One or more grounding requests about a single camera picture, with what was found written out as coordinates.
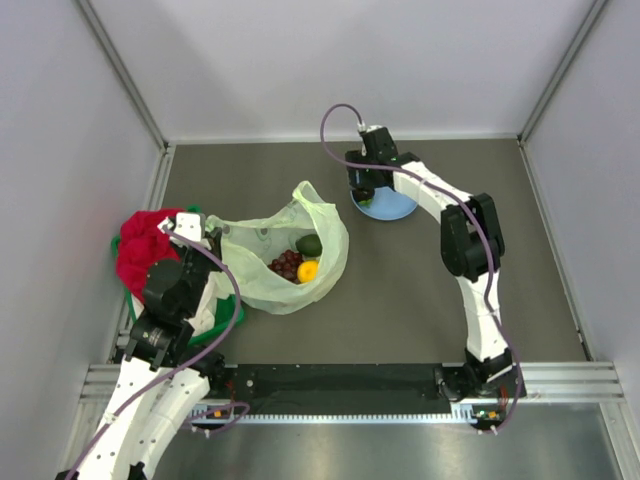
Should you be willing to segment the light green plastic bag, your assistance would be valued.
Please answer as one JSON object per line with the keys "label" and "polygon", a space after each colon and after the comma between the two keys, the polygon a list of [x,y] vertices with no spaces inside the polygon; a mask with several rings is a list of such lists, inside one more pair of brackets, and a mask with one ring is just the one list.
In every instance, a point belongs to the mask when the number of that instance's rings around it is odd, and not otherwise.
{"label": "light green plastic bag", "polygon": [[[341,278],[347,263],[349,234],[336,206],[325,202],[308,181],[292,199],[267,218],[230,221],[206,218],[208,232],[222,230],[222,260],[239,285],[241,299],[254,309],[286,315],[321,300]],[[319,269],[308,283],[297,285],[268,265],[300,238],[316,234],[322,245]]]}

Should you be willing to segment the red grape bunch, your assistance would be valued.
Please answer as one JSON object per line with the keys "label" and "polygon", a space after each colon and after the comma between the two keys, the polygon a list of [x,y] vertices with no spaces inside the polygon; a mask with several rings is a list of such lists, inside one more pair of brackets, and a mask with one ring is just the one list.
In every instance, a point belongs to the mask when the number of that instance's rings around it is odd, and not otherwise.
{"label": "red grape bunch", "polygon": [[268,263],[267,267],[285,280],[294,284],[299,284],[300,280],[298,278],[298,269],[303,263],[303,260],[304,257],[301,253],[293,250],[286,250]]}

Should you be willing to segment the green avocado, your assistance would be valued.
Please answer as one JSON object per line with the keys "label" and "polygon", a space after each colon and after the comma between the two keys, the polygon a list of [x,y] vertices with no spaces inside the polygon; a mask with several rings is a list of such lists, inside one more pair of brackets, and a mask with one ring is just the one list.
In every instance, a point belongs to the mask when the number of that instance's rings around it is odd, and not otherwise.
{"label": "green avocado", "polygon": [[317,234],[308,234],[295,242],[296,249],[306,257],[319,257],[322,255],[323,246]]}

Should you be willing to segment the yellow orange fruit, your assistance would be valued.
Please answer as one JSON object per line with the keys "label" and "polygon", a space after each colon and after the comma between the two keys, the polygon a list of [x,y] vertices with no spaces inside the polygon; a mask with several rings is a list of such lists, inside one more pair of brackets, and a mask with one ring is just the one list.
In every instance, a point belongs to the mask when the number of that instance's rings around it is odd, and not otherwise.
{"label": "yellow orange fruit", "polygon": [[302,262],[296,272],[298,281],[301,284],[309,283],[315,279],[319,269],[319,262],[317,260],[306,260]]}

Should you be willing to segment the dark purple fig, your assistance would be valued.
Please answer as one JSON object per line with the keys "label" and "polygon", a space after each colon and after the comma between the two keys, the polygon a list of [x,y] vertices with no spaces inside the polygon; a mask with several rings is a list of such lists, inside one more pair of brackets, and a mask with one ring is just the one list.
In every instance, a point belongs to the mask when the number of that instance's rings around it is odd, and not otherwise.
{"label": "dark purple fig", "polygon": [[351,190],[352,200],[361,208],[368,208],[374,200],[375,190],[354,188]]}

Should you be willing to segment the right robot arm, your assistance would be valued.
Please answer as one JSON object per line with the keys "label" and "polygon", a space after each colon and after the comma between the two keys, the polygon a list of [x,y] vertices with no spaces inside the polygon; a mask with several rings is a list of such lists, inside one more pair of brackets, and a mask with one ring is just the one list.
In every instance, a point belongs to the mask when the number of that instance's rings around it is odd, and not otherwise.
{"label": "right robot arm", "polygon": [[345,153],[354,202],[370,207],[387,188],[438,221],[440,256],[458,282],[465,309],[467,389],[492,394],[513,369],[512,352],[499,327],[497,281],[505,242],[494,200],[450,185],[411,152],[399,153],[387,128],[361,125],[358,131],[362,147]]}

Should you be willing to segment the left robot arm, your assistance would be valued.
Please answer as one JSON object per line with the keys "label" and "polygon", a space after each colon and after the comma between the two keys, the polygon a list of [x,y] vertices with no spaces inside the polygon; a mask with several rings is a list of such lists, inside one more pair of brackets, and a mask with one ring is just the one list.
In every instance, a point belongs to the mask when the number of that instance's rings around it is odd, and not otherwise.
{"label": "left robot arm", "polygon": [[155,261],[142,291],[143,310],[130,331],[116,386],[87,450],[60,479],[151,479],[187,414],[204,396],[226,387],[219,355],[199,358],[193,336],[212,328],[220,233],[205,230],[205,217],[179,212],[163,220],[175,258]]}

